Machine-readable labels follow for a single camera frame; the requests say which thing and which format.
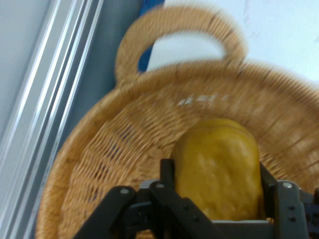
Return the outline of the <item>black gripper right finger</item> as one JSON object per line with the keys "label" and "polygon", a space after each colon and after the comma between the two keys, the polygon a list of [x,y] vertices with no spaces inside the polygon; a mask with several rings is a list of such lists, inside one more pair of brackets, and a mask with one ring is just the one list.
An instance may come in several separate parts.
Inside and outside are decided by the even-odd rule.
{"label": "black gripper right finger", "polygon": [[319,189],[308,193],[295,182],[277,180],[260,163],[266,217],[274,220],[276,239],[319,237]]}

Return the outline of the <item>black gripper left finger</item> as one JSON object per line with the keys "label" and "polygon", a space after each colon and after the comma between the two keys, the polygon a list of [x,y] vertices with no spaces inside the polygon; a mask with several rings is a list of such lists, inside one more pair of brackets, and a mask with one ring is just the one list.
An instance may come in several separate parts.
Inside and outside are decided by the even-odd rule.
{"label": "black gripper left finger", "polygon": [[224,234],[188,198],[174,190],[174,161],[160,161],[160,180],[136,191],[109,190],[76,239],[133,239],[150,230],[157,239],[222,239]]}

